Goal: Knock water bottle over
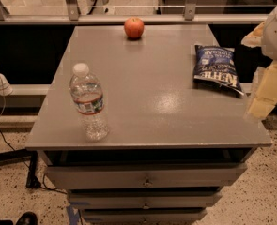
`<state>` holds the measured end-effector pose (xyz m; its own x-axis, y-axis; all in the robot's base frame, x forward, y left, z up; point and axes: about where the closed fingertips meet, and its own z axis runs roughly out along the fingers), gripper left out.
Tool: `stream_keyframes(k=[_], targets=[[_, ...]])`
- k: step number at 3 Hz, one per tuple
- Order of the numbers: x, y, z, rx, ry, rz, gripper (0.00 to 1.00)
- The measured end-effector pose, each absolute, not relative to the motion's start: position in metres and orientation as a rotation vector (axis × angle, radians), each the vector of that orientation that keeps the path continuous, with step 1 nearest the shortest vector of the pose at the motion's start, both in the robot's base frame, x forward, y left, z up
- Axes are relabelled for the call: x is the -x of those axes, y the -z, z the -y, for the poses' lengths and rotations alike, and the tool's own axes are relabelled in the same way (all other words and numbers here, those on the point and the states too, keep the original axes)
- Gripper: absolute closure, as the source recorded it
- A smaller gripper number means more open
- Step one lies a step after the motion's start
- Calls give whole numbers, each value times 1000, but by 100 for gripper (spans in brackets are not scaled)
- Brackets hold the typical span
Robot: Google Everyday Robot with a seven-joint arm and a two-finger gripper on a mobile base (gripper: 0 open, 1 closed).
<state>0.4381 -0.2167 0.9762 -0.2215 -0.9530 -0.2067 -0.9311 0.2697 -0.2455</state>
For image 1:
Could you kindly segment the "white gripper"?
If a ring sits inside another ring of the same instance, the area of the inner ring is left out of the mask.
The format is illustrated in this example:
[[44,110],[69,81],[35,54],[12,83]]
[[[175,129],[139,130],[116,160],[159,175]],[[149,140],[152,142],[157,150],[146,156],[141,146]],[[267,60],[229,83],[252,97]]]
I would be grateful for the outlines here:
[[[265,56],[277,60],[277,6],[265,22],[260,23],[242,39],[241,44],[250,48],[261,46]],[[276,105],[277,61],[272,61],[266,68],[259,67],[254,74],[246,114],[262,120]]]

